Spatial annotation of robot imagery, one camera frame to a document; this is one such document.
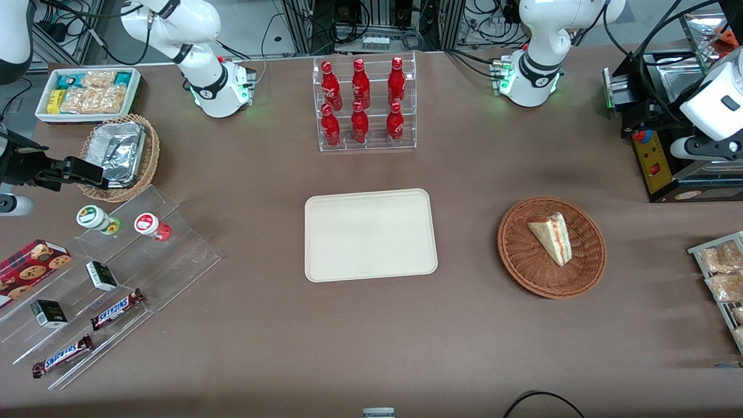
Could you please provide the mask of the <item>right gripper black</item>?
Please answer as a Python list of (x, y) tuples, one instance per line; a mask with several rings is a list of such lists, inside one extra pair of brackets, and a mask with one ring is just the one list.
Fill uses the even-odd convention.
[(60, 160), (48, 158), (48, 146), (39, 145), (13, 131), (2, 131), (2, 183), (27, 185), (59, 192), (63, 183), (81, 183), (92, 188), (106, 188), (103, 167), (81, 158), (64, 159), (64, 172), (57, 167)]

